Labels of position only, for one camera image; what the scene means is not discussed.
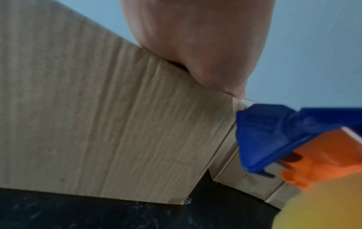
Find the blue spray nozzle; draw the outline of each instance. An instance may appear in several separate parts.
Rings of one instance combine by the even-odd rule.
[[[264,168],[318,135],[362,123],[361,108],[303,108],[254,104],[236,113],[241,165],[263,174]]]

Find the cardboard flap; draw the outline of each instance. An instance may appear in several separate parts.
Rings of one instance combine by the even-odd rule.
[[[182,204],[230,96],[55,1],[2,1],[0,186]]]

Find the orange plastic part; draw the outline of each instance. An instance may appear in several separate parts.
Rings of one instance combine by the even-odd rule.
[[[313,183],[362,172],[362,145],[343,130],[326,132],[294,150],[302,156],[285,162],[284,181],[304,190]]]

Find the dark countertop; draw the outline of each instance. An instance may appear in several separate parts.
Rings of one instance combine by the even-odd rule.
[[[207,172],[183,206],[0,189],[1,229],[269,229],[278,209],[213,182]]]

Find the black speckled surface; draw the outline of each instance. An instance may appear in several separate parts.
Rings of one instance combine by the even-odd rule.
[[[269,229],[278,209],[214,183],[207,172],[183,206],[0,189],[1,229]]]

